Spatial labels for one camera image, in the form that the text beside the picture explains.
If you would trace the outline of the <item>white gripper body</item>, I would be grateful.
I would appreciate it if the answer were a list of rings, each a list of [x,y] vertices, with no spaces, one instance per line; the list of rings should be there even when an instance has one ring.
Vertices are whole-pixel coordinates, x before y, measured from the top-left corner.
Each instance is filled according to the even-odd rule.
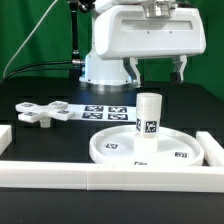
[[[103,60],[197,55],[206,40],[199,11],[177,8],[168,18],[146,18],[139,5],[118,5],[95,21],[95,48]]]

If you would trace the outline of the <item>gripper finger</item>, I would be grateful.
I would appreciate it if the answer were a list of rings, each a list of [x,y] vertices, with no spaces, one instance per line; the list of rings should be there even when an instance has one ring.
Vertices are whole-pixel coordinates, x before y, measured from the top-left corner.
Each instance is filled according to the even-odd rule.
[[[123,66],[131,78],[131,83],[135,88],[140,86],[140,73],[136,67],[138,61],[135,58],[124,58]]]
[[[170,74],[172,83],[182,83],[184,81],[184,70],[187,64],[187,56],[179,55],[172,58],[174,70]]]

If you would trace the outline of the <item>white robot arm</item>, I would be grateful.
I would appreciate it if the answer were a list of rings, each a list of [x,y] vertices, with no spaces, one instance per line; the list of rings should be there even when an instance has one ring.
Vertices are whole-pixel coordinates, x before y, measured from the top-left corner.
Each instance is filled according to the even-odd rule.
[[[170,58],[181,83],[187,58],[206,49],[199,11],[177,0],[96,0],[92,47],[80,81],[96,89],[138,88],[140,59]]]

